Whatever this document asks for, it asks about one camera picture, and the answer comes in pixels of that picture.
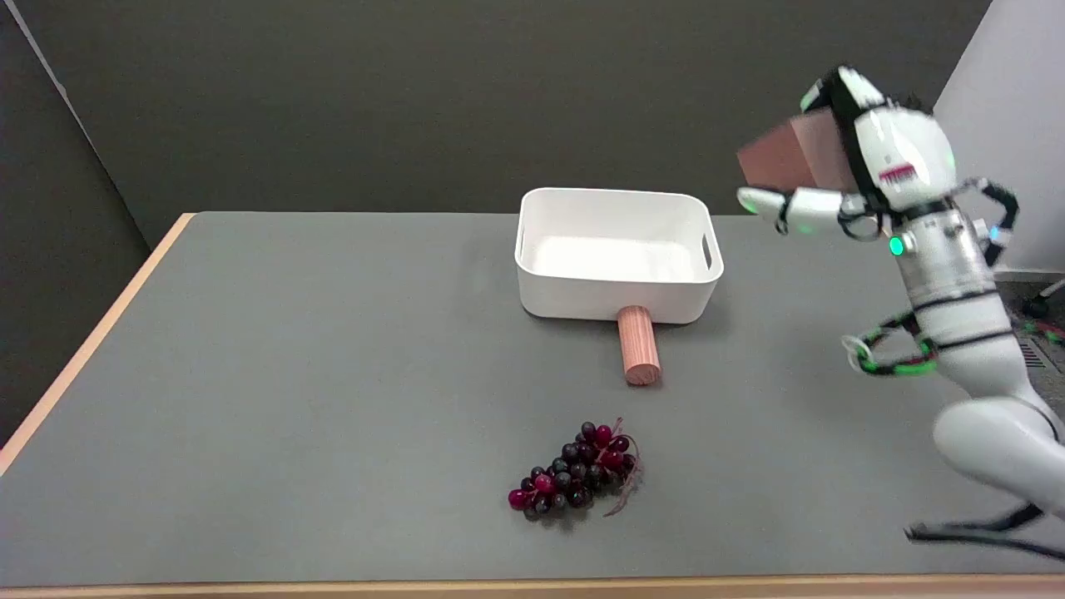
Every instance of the table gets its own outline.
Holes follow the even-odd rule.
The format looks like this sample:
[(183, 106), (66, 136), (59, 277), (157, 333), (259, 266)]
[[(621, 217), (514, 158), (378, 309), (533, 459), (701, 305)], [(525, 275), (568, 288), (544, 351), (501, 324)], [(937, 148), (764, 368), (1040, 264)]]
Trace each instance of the table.
[[(715, 217), (724, 276), (698, 322), (657, 328), (646, 389), (612, 323), (522, 310), (515, 228), (183, 216), (0, 453), (0, 596), (1065, 588), (1060, 564), (903, 537), (1015, 500), (938, 458), (950, 383), (847, 366), (839, 336), (905, 307), (883, 244)], [(581, 421), (617, 416), (646, 464), (624, 512), (509, 511)]]

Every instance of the brown box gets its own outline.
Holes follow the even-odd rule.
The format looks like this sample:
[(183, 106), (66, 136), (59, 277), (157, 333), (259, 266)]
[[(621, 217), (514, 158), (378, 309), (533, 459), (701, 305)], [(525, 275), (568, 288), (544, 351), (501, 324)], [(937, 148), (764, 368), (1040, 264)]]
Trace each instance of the brown box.
[(736, 157), (749, 185), (857, 191), (829, 109), (788, 119), (740, 148)]

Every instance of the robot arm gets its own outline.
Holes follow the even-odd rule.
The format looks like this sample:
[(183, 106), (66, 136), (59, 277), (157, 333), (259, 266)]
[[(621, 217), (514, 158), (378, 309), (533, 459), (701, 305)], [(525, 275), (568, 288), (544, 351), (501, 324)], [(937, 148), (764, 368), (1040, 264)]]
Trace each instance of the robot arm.
[(799, 188), (792, 192), (740, 188), (736, 198), (748, 212), (772, 222), (781, 234), (841, 232), (858, 240), (880, 237), (880, 222), (869, 212), (866, 198), (859, 194), (814, 188)]
[[(962, 387), (971, 400), (940, 414), (936, 448), (962, 474), (1028, 502), (989, 521), (915, 524), (907, 537), (1010, 547), (1065, 561), (1063, 550), (1009, 536), (1044, 514), (1065, 519), (1065, 425), (1029, 382), (990, 271), (1011, 237), (1016, 199), (986, 179), (960, 187), (950, 145), (931, 115), (899, 106), (849, 67), (830, 71), (804, 96), (804, 111), (822, 107), (832, 109), (839, 126), (858, 193), (741, 188), (737, 198), (782, 234), (841, 230), (872, 240), (889, 220), (890, 249), (912, 311), (864, 337), (845, 338), (852, 363), (873, 375), (935, 369)], [(986, 236), (953, 201), (969, 188), (1006, 209)], [(855, 233), (856, 223), (871, 220), (868, 236)], [(921, 354), (878, 363), (872, 347), (895, 329), (913, 335)]]

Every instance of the wooden table edge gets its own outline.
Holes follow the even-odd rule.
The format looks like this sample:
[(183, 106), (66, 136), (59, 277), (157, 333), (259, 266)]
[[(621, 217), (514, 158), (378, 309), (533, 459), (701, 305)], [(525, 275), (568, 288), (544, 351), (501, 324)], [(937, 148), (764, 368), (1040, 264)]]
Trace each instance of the wooden table edge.
[(770, 599), (774, 597), (1061, 597), (1065, 574), (928, 574), (537, 581), (159, 584), (0, 589), (0, 599)]
[(130, 279), (126, 289), (118, 294), (118, 298), (115, 300), (115, 303), (111, 305), (111, 308), (108, 309), (106, 313), (103, 314), (103, 318), (100, 319), (100, 322), (97, 323), (96, 328), (88, 334), (85, 342), (81, 344), (81, 347), (78, 347), (78, 351), (75, 352), (70, 361), (67, 362), (66, 367), (63, 368), (59, 376), (55, 377), (55, 381), (53, 381), (51, 386), (48, 387), (45, 394), (37, 400), (36, 405), (33, 406), (33, 409), (30, 410), (30, 414), (26, 417), (19, 427), (15, 430), (15, 434), (12, 435), (11, 438), (7, 439), (7, 442), (4, 443), (3, 448), (0, 449), (0, 476), (3, 476), (3, 473), (11, 468), (12, 463), (14, 463), (15, 458), (18, 457), (22, 448), (30, 442), (30, 438), (33, 437), (33, 434), (36, 433), (37, 428), (39, 428), (45, 422), (45, 419), (48, 418), (48, 415), (52, 411), (52, 408), (55, 407), (55, 404), (59, 403), (63, 393), (66, 392), (67, 388), (70, 386), (70, 383), (73, 382), (75, 377), (78, 376), (78, 373), (81, 372), (82, 367), (84, 367), (85, 362), (88, 361), (88, 358), (93, 356), (96, 349), (100, 346), (103, 339), (109, 333), (111, 333), (111, 328), (116, 322), (118, 322), (118, 318), (122, 315), (122, 312), (126, 311), (130, 302), (132, 302), (133, 297), (137, 294), (137, 291), (140, 291), (145, 281), (148, 280), (152, 271), (154, 271), (155, 266), (159, 265), (160, 260), (163, 259), (163, 256), (165, 256), (170, 249), (170, 246), (174, 245), (178, 236), (181, 234), (181, 231), (184, 230), (185, 226), (195, 215), (196, 214), (193, 212), (187, 212), (175, 221), (170, 230), (167, 231), (163, 240), (159, 242), (155, 249), (150, 256), (148, 256), (148, 259), (144, 261), (144, 264), (142, 264), (141, 269), (135, 275), (133, 275), (133, 278)]
[[(152, 271), (177, 241), (196, 213), (178, 217), (133, 275), (126, 289), (108, 309), (96, 328), (52, 382), (11, 439), (0, 449), (0, 476), (44, 423), (70, 383), (111, 333), (119, 317), (136, 296)], [(293, 582), (226, 584), (144, 584), (115, 586), (54, 586), (0, 588), (0, 599), (96, 599), (168, 597), (171, 599), (361, 599), (389, 596), (390, 599), (525, 599), (579, 597), (581, 599), (630, 599), (653, 596), (660, 599), (725, 599), (773, 597), (947, 597), (947, 596), (1065, 596), (1065, 574), (898, 574), (816, 577), (711, 577), (638, 578), (537, 581), (440, 581), (440, 582)]]

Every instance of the green led light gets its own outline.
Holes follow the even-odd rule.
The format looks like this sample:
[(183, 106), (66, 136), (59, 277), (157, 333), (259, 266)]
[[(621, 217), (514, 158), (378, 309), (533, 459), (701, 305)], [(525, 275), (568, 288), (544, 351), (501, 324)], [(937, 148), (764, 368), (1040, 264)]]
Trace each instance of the green led light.
[(891, 256), (902, 256), (902, 253), (906, 250), (906, 247), (902, 244), (902, 240), (897, 237), (892, 237), (887, 242), (887, 247), (891, 250)]

